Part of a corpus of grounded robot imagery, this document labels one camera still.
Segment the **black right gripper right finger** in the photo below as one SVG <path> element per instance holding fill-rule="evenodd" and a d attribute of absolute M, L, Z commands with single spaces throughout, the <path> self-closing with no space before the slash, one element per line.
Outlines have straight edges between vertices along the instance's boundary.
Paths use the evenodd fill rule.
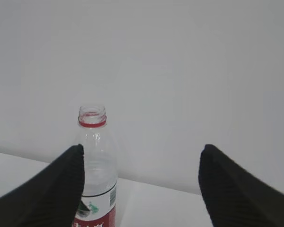
<path fill-rule="evenodd" d="M 284 194 L 212 144 L 201 152 L 198 182 L 214 227 L 284 227 Z"/>

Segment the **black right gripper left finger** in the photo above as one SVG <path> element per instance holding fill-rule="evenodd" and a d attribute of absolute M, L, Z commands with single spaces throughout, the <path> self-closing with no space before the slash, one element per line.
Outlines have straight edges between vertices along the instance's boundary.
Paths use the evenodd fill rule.
<path fill-rule="evenodd" d="M 84 150 L 78 144 L 0 197 L 0 227 L 72 226 L 84 184 Z"/>

